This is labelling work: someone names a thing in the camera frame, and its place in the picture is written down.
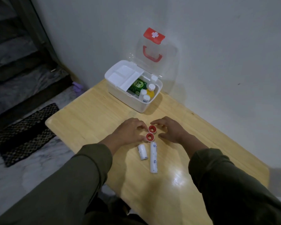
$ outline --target purple object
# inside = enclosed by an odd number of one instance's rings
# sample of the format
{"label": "purple object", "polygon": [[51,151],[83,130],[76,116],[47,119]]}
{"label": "purple object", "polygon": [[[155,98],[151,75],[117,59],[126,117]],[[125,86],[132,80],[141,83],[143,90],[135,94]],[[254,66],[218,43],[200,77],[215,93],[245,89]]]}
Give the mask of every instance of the purple object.
{"label": "purple object", "polygon": [[77,82],[73,82],[72,84],[77,97],[85,93],[85,90],[83,90],[83,86],[81,84]]}

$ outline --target woven rug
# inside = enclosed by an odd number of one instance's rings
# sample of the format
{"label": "woven rug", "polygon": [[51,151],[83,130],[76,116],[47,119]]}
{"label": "woven rug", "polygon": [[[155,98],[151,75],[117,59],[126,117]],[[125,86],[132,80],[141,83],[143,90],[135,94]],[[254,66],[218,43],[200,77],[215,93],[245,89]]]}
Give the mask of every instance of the woven rug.
{"label": "woven rug", "polygon": [[0,131],[0,155],[7,167],[27,158],[56,135],[45,121],[59,111],[52,103]]}

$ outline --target sleeve cuff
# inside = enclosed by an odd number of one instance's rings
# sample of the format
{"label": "sleeve cuff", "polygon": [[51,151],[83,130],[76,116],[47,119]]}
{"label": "sleeve cuff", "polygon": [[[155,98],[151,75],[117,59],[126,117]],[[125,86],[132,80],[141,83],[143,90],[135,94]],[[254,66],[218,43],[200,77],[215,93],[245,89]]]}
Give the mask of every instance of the sleeve cuff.
{"label": "sleeve cuff", "polygon": [[222,162],[232,163],[228,156],[223,155],[219,149],[215,148],[200,149],[191,157],[188,164],[188,172],[200,193],[204,174]]}
{"label": "sleeve cuff", "polygon": [[102,186],[107,180],[107,173],[112,165],[112,154],[109,148],[104,144],[84,145],[73,157],[81,155],[90,158],[96,164],[100,175],[100,186]]}

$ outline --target hand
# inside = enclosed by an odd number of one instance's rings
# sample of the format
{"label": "hand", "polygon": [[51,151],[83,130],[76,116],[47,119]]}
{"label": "hand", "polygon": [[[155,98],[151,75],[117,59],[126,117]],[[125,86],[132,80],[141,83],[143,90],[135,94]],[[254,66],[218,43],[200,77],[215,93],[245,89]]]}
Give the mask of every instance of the hand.
{"label": "hand", "polygon": [[158,136],[168,141],[171,141],[173,143],[181,144],[183,136],[188,134],[188,132],[177,121],[167,116],[152,121],[150,124],[151,125],[157,124],[166,127],[168,131],[166,133],[160,133],[158,134]]}
{"label": "hand", "polygon": [[124,145],[147,140],[145,136],[139,135],[139,128],[148,129],[146,124],[138,118],[129,118],[99,143],[105,144],[114,155]]}
{"label": "hand", "polygon": [[178,122],[167,116],[152,121],[151,125],[154,124],[163,125],[166,127],[168,131],[166,133],[160,133],[158,136],[173,143],[181,144],[185,149],[189,159],[191,159],[196,151],[208,148],[194,135],[189,134]]}

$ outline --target staircase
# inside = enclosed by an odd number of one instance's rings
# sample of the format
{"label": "staircase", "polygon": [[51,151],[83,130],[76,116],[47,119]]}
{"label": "staircase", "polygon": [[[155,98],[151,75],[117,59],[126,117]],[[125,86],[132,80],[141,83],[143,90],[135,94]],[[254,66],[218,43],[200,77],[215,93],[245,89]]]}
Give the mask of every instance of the staircase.
{"label": "staircase", "polygon": [[71,86],[45,62],[15,11],[0,0],[0,130]]}

